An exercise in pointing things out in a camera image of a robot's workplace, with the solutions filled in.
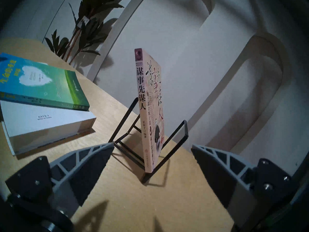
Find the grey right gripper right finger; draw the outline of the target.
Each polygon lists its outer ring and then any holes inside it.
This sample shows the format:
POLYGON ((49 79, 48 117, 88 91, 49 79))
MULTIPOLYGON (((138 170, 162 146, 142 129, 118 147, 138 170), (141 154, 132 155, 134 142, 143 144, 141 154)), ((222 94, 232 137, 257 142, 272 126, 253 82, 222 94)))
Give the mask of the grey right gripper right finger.
POLYGON ((297 192, 297 182, 269 159, 253 165, 215 148, 193 144, 191 151, 236 228, 270 228, 297 192))

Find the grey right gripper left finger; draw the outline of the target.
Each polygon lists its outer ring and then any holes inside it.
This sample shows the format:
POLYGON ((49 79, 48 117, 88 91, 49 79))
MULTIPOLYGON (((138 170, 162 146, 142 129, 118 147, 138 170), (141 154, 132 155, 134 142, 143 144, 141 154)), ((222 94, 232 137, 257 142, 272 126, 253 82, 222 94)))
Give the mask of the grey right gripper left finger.
POLYGON ((5 183, 21 199, 48 204, 73 216, 96 185, 113 150, 114 143, 106 143, 71 151, 52 162, 39 156, 5 183))

